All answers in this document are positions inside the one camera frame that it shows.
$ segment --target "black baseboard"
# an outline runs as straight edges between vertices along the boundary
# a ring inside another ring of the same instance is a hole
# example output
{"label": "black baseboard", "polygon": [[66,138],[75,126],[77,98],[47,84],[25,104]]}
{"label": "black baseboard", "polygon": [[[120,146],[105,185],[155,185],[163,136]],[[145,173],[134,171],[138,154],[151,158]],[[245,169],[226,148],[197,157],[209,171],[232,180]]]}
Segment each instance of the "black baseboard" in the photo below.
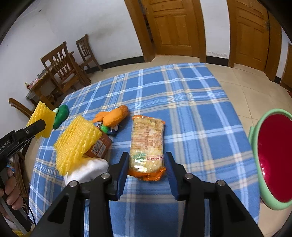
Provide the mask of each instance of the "black baseboard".
{"label": "black baseboard", "polygon": [[[126,58],[114,62],[108,62],[105,64],[100,65],[102,69],[107,69],[111,67],[117,67],[117,66],[123,66],[123,65],[128,65],[128,64],[133,64],[133,63],[140,63],[140,62],[145,62],[143,56],[139,57],[131,57],[131,58]],[[98,67],[91,67],[90,69],[85,70],[87,74],[89,73],[94,73],[96,71],[100,71]]]}
{"label": "black baseboard", "polygon": [[281,78],[279,78],[278,76],[275,76],[275,80],[274,82],[276,82],[277,84],[280,84]]}
{"label": "black baseboard", "polygon": [[217,64],[228,67],[228,59],[221,57],[207,56],[206,63]]}

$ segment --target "floor tile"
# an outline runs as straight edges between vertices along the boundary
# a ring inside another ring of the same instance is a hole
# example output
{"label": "floor tile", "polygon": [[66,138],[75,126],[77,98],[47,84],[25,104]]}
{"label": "floor tile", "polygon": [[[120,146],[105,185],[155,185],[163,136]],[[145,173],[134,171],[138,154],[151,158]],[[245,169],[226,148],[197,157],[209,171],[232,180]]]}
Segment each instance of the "floor tile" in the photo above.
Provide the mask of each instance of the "floor tile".
{"label": "floor tile", "polygon": [[241,86],[269,94],[271,90],[270,80],[240,69],[233,68],[233,71]]}
{"label": "floor tile", "polygon": [[25,154],[24,166],[29,181],[32,179],[32,172],[36,161],[37,153],[39,151],[39,144],[35,138],[32,139],[28,150]]}
{"label": "floor tile", "polygon": [[257,70],[255,68],[251,68],[251,67],[248,67],[248,66],[244,66],[244,65],[241,65],[241,64],[234,64],[234,68],[237,68],[237,69],[240,69],[240,70],[244,70],[244,71],[247,71],[247,72],[251,72],[255,75],[258,75],[258,76],[261,76],[265,79],[268,79],[268,77],[266,76],[266,74],[263,72],[263,71],[260,71],[260,70]]}
{"label": "floor tile", "polygon": [[272,236],[275,234],[283,226],[291,211],[292,206],[284,210],[274,211],[261,202],[258,226],[262,233],[265,236]]}
{"label": "floor tile", "polygon": [[206,67],[218,81],[230,82],[239,85],[239,81],[236,78],[232,68],[209,63],[206,63]]}
{"label": "floor tile", "polygon": [[246,118],[243,116],[238,116],[238,117],[239,117],[240,122],[242,123],[245,134],[248,137],[249,128],[253,126],[253,122],[252,122],[251,118]]}
{"label": "floor tile", "polygon": [[177,63],[193,63],[200,62],[198,57],[188,57],[188,56],[171,56],[168,64],[177,64]]}
{"label": "floor tile", "polygon": [[256,124],[257,124],[258,121],[259,121],[258,119],[254,119],[254,118],[252,118],[251,120],[253,121],[253,126],[256,126]]}
{"label": "floor tile", "polygon": [[292,114],[292,106],[284,103],[280,98],[278,97],[271,97],[271,100],[274,104],[275,109],[284,109],[287,112]]}
{"label": "floor tile", "polygon": [[269,95],[250,88],[241,88],[245,94],[247,105],[253,119],[260,119],[267,111],[274,108],[274,104]]}
{"label": "floor tile", "polygon": [[111,67],[104,69],[102,71],[97,71],[94,74],[90,76],[91,83],[96,83],[101,80],[105,80],[111,77],[114,77],[119,74],[127,73],[127,72],[132,72],[136,70],[136,67],[139,65],[139,63],[135,64],[128,64],[128,65],[123,65],[123,66],[118,66],[118,67]]}
{"label": "floor tile", "polygon": [[157,67],[162,65],[167,65],[170,60],[170,55],[156,56],[151,62],[140,63],[135,70],[140,70],[149,67]]}
{"label": "floor tile", "polygon": [[250,118],[251,114],[241,86],[222,81],[220,84],[230,99],[237,115]]}
{"label": "floor tile", "polygon": [[292,106],[292,98],[285,88],[274,82],[271,82],[270,86],[271,89],[269,90],[269,95],[271,98],[275,97],[282,103]]}

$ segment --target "blue plaid tablecloth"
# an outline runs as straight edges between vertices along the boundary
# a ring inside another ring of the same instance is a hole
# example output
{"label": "blue plaid tablecloth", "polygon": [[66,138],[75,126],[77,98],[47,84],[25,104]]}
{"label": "blue plaid tablecloth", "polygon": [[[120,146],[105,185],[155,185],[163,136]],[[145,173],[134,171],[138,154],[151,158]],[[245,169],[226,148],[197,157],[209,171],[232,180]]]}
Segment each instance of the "blue plaid tablecloth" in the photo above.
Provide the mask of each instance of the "blue plaid tablecloth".
{"label": "blue plaid tablecloth", "polygon": [[[201,180],[225,180],[258,221],[260,195],[251,147],[227,95],[204,64],[173,64],[121,74],[73,92],[63,104],[69,107],[69,117],[42,141],[34,165],[29,205],[36,221],[64,188],[55,167],[53,144],[58,137],[76,115],[92,120],[99,111],[122,104],[131,116],[164,120],[164,152],[172,152],[177,163]],[[111,164],[130,150],[133,122],[130,117],[123,122],[108,151]],[[184,205],[171,195],[167,177],[145,182],[128,176],[121,199],[110,202],[114,236],[179,236]],[[87,207],[85,236],[88,216]],[[206,221],[206,236],[209,232]]]}

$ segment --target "wooden door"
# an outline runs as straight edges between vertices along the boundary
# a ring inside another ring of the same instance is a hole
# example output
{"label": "wooden door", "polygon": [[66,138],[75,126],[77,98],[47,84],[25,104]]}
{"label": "wooden door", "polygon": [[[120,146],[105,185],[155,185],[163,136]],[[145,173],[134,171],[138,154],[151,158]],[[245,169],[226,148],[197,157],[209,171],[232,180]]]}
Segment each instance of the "wooden door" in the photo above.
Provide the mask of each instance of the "wooden door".
{"label": "wooden door", "polygon": [[292,92],[292,45],[289,44],[288,54],[280,85]]}
{"label": "wooden door", "polygon": [[235,63],[263,71],[269,50],[268,12],[257,0],[235,0]]}
{"label": "wooden door", "polygon": [[199,57],[192,0],[142,0],[157,54]]}

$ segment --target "snack bag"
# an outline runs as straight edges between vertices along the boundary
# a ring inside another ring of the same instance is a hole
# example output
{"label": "snack bag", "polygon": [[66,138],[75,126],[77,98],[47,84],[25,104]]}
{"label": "snack bag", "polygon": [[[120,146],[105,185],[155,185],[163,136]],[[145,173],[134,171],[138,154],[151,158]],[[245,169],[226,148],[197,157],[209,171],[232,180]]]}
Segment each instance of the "snack bag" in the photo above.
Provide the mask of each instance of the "snack bag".
{"label": "snack bag", "polygon": [[163,166],[163,131],[161,119],[134,115],[128,174],[145,181],[160,180]]}

